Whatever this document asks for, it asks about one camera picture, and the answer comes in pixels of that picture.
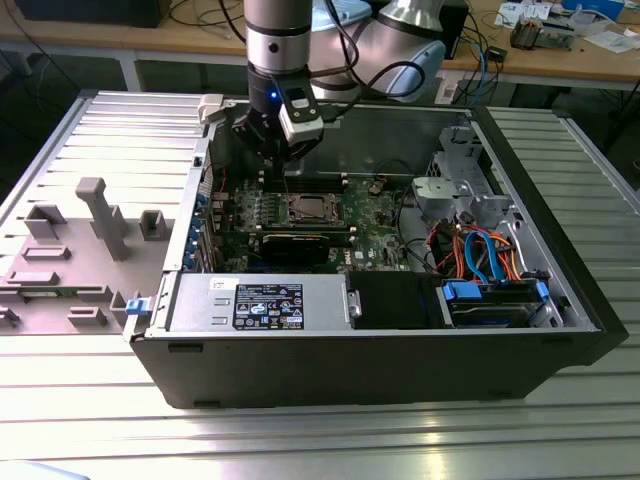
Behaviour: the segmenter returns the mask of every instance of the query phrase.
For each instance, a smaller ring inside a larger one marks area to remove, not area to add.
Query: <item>warning label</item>
[[[302,330],[302,285],[238,285],[233,309],[236,330]]]

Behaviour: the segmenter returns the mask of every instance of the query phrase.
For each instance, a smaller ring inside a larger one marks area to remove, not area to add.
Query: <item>slotted aluminum surface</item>
[[[640,201],[571,120],[490,108],[623,322],[640,322]]]
[[[55,203],[67,218],[91,218],[75,194],[82,177],[102,177],[105,198],[120,206],[124,218],[161,210],[175,219],[193,150],[202,138],[199,101],[199,95],[126,92],[78,100],[75,114],[59,127],[59,140],[44,149],[0,226],[0,276],[29,234],[22,219],[34,204]]]
[[[631,478],[640,324],[625,305],[620,348],[495,403],[181,411],[119,336],[0,337],[0,455],[95,480]]]

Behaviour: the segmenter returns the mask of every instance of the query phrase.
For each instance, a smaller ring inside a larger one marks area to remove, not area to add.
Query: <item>blue cable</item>
[[[493,274],[493,277],[496,280],[504,280],[505,278],[504,272],[502,271],[502,268],[500,268],[500,265],[498,264],[496,248],[493,245],[493,242],[491,241],[491,238],[489,237],[489,235],[487,235],[485,232],[479,232],[477,230],[474,230],[473,232],[469,233],[469,235],[467,235],[467,238],[464,241],[464,259],[467,262],[467,266],[469,267],[469,270],[475,273],[477,277],[482,281],[482,283],[489,283],[489,280],[487,279],[487,277],[485,277],[484,274],[480,270],[478,270],[476,266],[473,264],[473,258],[471,256],[471,243],[475,235],[480,235],[484,239],[485,243],[487,244],[487,255],[489,257],[489,265],[491,265],[491,273]]]
[[[471,99],[471,103],[469,104],[473,106],[478,101],[478,98],[480,98],[480,93],[482,92],[482,90],[484,90],[484,77],[485,77],[485,74],[487,73],[487,62],[485,61],[484,52],[482,51],[482,47],[480,45],[478,45],[473,40],[469,40],[468,38],[460,37],[460,39],[476,47],[476,50],[478,51],[478,56],[480,57],[480,68],[482,70],[482,73],[480,75],[480,85],[478,85],[478,88],[476,89],[476,93],[473,95],[473,98]]]

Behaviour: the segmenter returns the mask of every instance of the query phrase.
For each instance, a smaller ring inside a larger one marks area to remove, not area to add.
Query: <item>motherboard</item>
[[[371,185],[371,179],[357,179],[336,193],[304,193],[243,180],[214,194],[210,218],[222,270],[408,271],[395,224],[398,192],[374,195]]]

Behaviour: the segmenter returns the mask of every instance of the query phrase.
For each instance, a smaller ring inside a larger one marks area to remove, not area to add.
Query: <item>wooden workbench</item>
[[[217,5],[215,0],[200,0],[199,8],[204,10],[207,1],[211,8]],[[510,30],[493,26],[495,15],[491,13],[500,5],[500,0],[471,0],[474,16],[480,30],[491,45],[503,48],[509,53],[504,64],[503,81],[518,83],[550,83],[597,88],[631,88],[640,78],[640,54],[632,50],[614,54],[585,40],[576,39],[571,51],[555,49],[536,49],[524,51],[513,49],[509,45]],[[242,4],[231,10],[232,16],[242,13]],[[130,65],[136,60],[194,61],[202,63],[244,64],[245,48],[235,37],[225,39],[197,27],[180,25],[165,19],[157,29],[142,29],[124,26],[88,25],[64,22],[30,22],[22,18],[20,12],[12,8],[22,26],[39,44],[50,53],[112,56],[120,60],[127,83],[132,79]],[[192,8],[186,4],[175,15],[187,22],[195,21]],[[209,19],[223,20],[220,13],[212,14]],[[624,12],[620,21],[640,24],[640,15]],[[237,21],[242,30],[242,20]],[[32,49],[25,36],[12,23],[0,2],[0,48]],[[477,61],[467,44],[459,46],[456,58],[446,60],[443,70],[453,72],[471,72],[477,67]]]

